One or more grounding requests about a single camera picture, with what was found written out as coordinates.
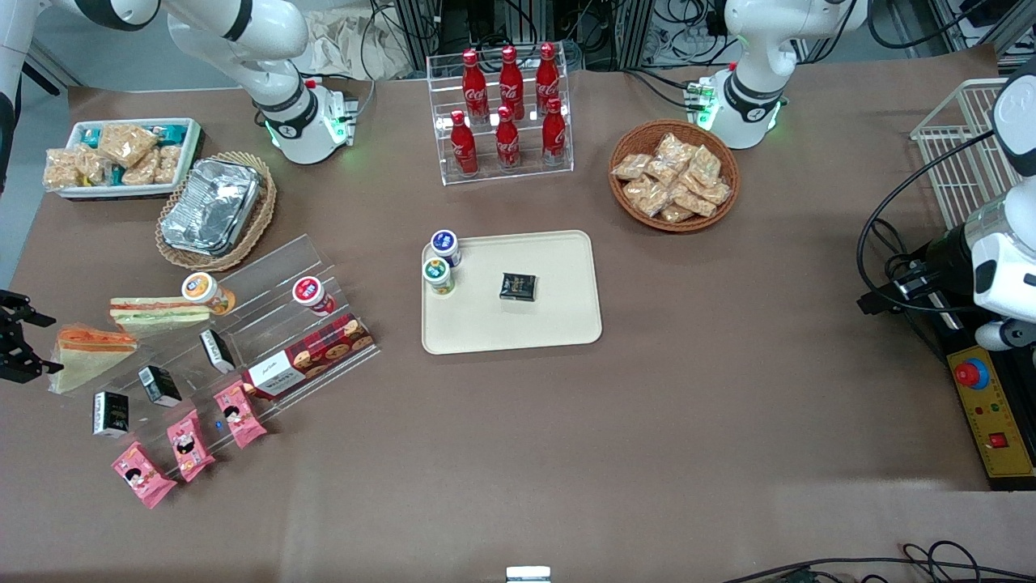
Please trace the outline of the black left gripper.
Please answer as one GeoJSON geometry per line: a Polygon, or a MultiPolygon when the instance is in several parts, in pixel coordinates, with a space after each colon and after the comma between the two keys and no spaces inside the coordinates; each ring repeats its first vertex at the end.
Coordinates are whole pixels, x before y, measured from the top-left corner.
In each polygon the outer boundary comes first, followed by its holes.
{"type": "Polygon", "coordinates": [[[896,311],[911,309],[932,313],[980,313],[974,303],[972,251],[965,228],[952,228],[893,262],[906,269],[893,279],[898,296],[896,311]]]}

